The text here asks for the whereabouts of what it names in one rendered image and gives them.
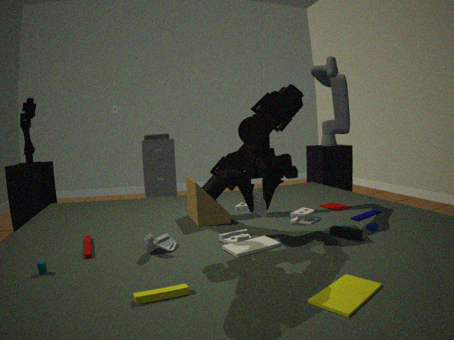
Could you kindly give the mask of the yellow rectangular bar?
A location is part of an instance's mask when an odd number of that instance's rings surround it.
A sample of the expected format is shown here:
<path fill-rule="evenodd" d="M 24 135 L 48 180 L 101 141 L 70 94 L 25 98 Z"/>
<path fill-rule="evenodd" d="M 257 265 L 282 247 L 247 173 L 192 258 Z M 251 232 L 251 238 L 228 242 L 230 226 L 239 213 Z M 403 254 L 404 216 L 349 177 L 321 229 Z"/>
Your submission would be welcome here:
<path fill-rule="evenodd" d="M 162 289 L 154 289 L 143 292 L 136 292 L 134 294 L 134 301 L 136 304 L 148 303 L 152 301 L 159 301 L 171 297 L 178 297 L 189 294 L 189 287 L 186 284 L 164 287 Z"/>

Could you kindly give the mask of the red flat bar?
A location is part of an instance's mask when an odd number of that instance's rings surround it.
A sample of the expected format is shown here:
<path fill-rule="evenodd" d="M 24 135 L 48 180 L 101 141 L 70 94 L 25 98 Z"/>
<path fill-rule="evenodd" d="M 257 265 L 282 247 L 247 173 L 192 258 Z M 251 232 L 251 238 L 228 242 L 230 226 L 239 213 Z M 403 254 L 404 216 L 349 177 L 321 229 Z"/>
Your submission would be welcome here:
<path fill-rule="evenodd" d="M 91 238 L 89 236 L 85 236 L 85 259 L 92 258 L 92 247 L 91 247 Z"/>

